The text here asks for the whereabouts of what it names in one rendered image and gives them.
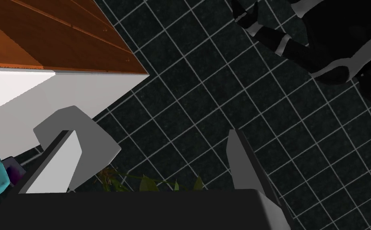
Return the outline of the grey angular block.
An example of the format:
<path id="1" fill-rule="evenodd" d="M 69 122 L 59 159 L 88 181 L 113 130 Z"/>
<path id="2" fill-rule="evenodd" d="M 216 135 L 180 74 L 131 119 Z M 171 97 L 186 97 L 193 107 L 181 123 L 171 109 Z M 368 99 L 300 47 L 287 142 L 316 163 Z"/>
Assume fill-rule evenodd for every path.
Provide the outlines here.
<path id="1" fill-rule="evenodd" d="M 117 142 L 76 106 L 57 110 L 33 131 L 46 150 L 62 131 L 75 131 L 82 155 L 74 171 L 69 190 L 75 190 L 108 166 L 121 150 Z"/>

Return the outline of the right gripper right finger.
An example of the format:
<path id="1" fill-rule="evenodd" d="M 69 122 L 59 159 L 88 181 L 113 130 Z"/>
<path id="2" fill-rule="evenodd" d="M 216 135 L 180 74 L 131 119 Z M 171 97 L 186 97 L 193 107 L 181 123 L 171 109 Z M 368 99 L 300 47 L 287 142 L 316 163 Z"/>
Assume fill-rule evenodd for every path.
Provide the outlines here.
<path id="1" fill-rule="evenodd" d="M 279 201 L 267 174 L 241 130 L 229 131 L 226 154 L 236 189 L 255 189 L 271 201 Z"/>

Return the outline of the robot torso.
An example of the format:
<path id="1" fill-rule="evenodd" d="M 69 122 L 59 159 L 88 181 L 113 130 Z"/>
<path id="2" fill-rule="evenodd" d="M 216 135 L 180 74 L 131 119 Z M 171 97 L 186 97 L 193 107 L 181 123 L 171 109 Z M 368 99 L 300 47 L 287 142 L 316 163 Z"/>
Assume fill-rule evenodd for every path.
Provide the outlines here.
<path id="1" fill-rule="evenodd" d="M 318 57 L 310 75 L 326 85 L 355 79 L 371 101 L 371 0 L 288 1 Z"/>

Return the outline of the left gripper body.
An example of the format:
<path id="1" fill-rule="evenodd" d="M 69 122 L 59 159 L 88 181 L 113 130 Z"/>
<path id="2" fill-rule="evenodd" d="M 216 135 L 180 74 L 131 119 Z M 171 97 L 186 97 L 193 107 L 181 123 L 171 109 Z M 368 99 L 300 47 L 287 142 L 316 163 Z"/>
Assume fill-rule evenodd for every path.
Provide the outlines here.
<path id="1" fill-rule="evenodd" d="M 255 2 L 252 7 L 252 12 L 248 12 L 238 0 L 231 0 L 231 9 L 234 21 L 239 26 L 252 26 L 258 22 L 258 3 Z"/>

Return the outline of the green leafy plant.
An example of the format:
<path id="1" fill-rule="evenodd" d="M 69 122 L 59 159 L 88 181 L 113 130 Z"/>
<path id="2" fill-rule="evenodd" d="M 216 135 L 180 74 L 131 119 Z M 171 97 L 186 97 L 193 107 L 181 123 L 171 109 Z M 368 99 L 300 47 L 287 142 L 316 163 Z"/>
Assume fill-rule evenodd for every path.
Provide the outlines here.
<path id="1" fill-rule="evenodd" d="M 133 176 L 130 174 L 124 174 L 118 172 L 116 169 L 112 167 L 105 167 L 101 171 L 99 171 L 96 175 L 96 178 L 102 184 L 103 190 L 106 192 L 111 192 L 113 189 L 117 192 L 129 192 L 130 189 L 120 182 L 117 179 L 117 176 L 125 176 L 129 178 L 135 178 L 140 180 L 139 191 L 159 191 L 158 184 L 165 184 L 167 186 L 173 186 L 174 191 L 180 191 L 180 189 L 188 190 L 187 187 L 180 185 L 177 181 L 169 182 L 166 180 L 156 180 L 147 177 L 146 175 L 143 176 Z"/>

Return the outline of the white cabinet with wooden top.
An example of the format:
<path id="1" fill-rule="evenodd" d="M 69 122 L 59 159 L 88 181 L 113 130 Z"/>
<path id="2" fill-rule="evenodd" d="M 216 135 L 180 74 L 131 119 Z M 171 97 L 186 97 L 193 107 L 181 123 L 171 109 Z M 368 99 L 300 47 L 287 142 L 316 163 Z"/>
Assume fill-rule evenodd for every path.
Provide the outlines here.
<path id="1" fill-rule="evenodd" d="M 0 0 L 0 158 L 59 109 L 94 118 L 148 76 L 94 0 Z"/>

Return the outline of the purple small object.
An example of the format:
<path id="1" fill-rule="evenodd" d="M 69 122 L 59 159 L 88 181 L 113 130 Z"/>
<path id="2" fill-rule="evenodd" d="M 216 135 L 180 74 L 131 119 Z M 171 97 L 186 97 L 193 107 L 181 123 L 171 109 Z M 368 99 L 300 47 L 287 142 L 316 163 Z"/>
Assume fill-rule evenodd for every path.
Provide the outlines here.
<path id="1" fill-rule="evenodd" d="M 2 164 L 10 180 L 10 186 L 14 187 L 18 181 L 25 175 L 26 170 L 20 165 L 14 157 L 8 157 L 2 160 Z"/>

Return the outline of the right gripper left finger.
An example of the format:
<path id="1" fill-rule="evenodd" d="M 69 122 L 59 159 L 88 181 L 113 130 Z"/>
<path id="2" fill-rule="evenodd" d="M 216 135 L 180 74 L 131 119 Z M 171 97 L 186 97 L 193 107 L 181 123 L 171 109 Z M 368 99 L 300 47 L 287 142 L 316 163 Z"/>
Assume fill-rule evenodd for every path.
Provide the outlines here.
<path id="1" fill-rule="evenodd" d="M 82 150 L 75 131 L 62 131 L 19 182 L 19 193 L 63 193 Z"/>

